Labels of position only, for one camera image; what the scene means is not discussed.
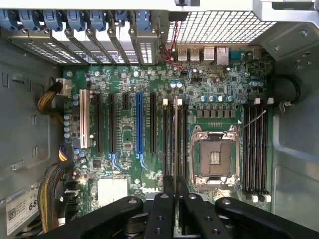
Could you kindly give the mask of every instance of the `sticker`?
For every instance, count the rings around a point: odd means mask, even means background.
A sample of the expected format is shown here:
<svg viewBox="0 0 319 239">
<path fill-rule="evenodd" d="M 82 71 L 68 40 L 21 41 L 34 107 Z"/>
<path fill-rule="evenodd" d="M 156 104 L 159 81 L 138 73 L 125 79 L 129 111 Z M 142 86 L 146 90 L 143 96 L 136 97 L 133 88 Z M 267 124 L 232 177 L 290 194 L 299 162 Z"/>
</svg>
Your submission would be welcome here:
<svg viewBox="0 0 319 239">
<path fill-rule="evenodd" d="M 7 201 L 6 211 L 6 234 L 9 236 L 26 220 L 38 212 L 38 189 L 40 182 L 31 186 L 22 196 Z"/>
</svg>

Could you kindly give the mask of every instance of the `red wire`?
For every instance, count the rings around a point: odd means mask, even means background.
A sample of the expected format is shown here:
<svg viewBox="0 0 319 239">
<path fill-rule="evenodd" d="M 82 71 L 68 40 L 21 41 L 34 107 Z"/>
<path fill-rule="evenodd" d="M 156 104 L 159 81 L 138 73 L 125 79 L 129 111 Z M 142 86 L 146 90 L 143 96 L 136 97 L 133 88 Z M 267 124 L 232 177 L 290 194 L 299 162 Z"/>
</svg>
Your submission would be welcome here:
<svg viewBox="0 0 319 239">
<path fill-rule="evenodd" d="M 180 69 L 183 69 L 184 67 L 182 67 L 181 65 L 175 63 L 172 61 L 171 59 L 171 53 L 173 52 L 173 49 L 175 48 L 175 44 L 176 44 L 176 38 L 177 38 L 177 34 L 178 34 L 178 23 L 177 21 L 175 21 L 175 27 L 174 27 L 174 31 L 175 31 L 175 34 L 174 34 L 174 38 L 173 38 L 173 42 L 172 42 L 172 45 L 171 45 L 171 48 L 170 49 L 167 49 L 165 46 L 160 46 L 159 48 L 164 48 L 166 54 L 167 54 L 167 57 L 164 57 L 163 54 L 160 52 L 160 56 L 162 59 L 164 59 L 164 61 L 172 64 L 172 65 L 175 65 L 177 67 L 179 67 Z"/>
</svg>

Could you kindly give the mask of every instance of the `motherboard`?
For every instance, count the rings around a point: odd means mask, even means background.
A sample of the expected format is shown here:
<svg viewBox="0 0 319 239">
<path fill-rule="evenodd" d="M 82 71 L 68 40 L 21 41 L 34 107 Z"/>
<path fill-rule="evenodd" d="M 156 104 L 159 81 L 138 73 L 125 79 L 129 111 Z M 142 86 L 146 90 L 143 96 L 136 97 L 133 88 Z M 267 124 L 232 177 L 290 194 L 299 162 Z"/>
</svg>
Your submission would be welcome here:
<svg viewBox="0 0 319 239">
<path fill-rule="evenodd" d="M 127 195 L 145 200 L 164 175 L 184 176 L 211 202 L 231 196 L 269 210 L 273 59 L 230 51 L 227 67 L 181 66 L 64 67 L 75 163 L 66 187 L 79 190 L 79 216 Z"/>
</svg>

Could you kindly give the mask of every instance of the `green circuit board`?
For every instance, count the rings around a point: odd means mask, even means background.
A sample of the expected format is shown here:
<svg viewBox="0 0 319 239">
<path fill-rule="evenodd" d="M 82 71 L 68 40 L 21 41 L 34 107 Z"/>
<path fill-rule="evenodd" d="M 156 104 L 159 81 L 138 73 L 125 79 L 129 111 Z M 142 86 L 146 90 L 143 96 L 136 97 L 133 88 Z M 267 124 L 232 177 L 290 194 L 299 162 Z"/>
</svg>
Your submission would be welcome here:
<svg viewBox="0 0 319 239">
<path fill-rule="evenodd" d="M 90 105 L 90 132 L 92 132 L 92 146 L 85 149 L 85 156 L 74 155 L 75 171 L 77 176 L 73 180 L 80 185 L 80 215 L 87 214 L 99 208 L 98 181 L 106 178 L 125 179 L 127 182 L 127 195 L 134 195 L 143 200 L 151 192 L 162 191 L 163 177 L 163 99 L 172 100 L 176 95 L 182 99 L 183 104 L 188 107 L 187 111 L 187 134 L 190 137 L 195 125 L 203 130 L 225 131 L 231 125 L 242 127 L 243 103 L 252 102 L 255 98 L 262 100 L 271 96 L 271 84 L 267 82 L 267 76 L 272 73 L 273 59 L 265 55 L 263 59 L 247 61 L 244 51 L 231 52 L 230 71 L 225 71 L 222 66 L 203 63 L 184 63 L 184 74 L 170 64 L 157 66 L 66 66 L 63 69 L 63 78 L 72 81 L 72 96 L 79 94 L 80 89 L 88 89 L 101 94 L 103 99 L 103 153 L 97 152 L 94 133 L 97 131 L 96 107 L 94 101 Z M 251 87 L 251 81 L 264 83 L 263 87 Z M 172 87 L 172 82 L 181 87 Z M 148 169 L 141 167 L 137 159 L 136 143 L 136 93 L 143 92 L 144 95 L 144 160 Z M 156 94 L 156 146 L 157 151 L 151 153 L 151 113 L 150 93 Z M 110 93 L 116 95 L 116 135 L 117 155 L 116 164 L 120 170 L 114 167 L 109 155 L 109 101 Z M 129 95 L 129 109 L 123 110 L 123 94 Z M 65 139 L 66 143 L 72 144 L 79 138 L 79 118 L 74 115 L 76 112 L 75 98 L 65 98 L 64 113 L 71 114 L 73 121 L 70 125 L 71 136 Z M 211 111 L 216 111 L 216 117 L 212 117 Z M 226 117 L 218 117 L 217 112 L 227 112 Z M 268 111 L 269 127 L 268 138 L 272 138 L 272 110 Z M 270 189 L 270 169 L 272 159 L 271 142 L 268 147 L 268 181 L 267 188 Z M 232 167 L 235 170 L 235 146 L 232 150 Z M 198 174 L 199 158 L 195 155 L 195 173 Z M 221 196 L 232 196 L 245 201 L 240 191 L 240 183 L 227 190 L 214 188 L 210 191 L 203 191 L 209 200 L 214 201 Z M 269 210 L 269 204 L 255 204 L 265 210 Z"/>
</svg>

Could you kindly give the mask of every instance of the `printed number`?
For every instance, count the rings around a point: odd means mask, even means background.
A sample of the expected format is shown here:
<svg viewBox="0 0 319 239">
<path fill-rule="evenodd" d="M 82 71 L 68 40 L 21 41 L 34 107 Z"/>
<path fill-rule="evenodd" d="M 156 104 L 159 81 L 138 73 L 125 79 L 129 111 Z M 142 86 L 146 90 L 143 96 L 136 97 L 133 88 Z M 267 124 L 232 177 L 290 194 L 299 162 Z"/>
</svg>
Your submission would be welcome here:
<svg viewBox="0 0 319 239">
<path fill-rule="evenodd" d="M 37 200 L 34 200 L 33 202 L 31 202 L 29 205 L 29 210 L 31 211 L 33 208 L 35 208 L 36 204 L 37 204 Z"/>
</svg>

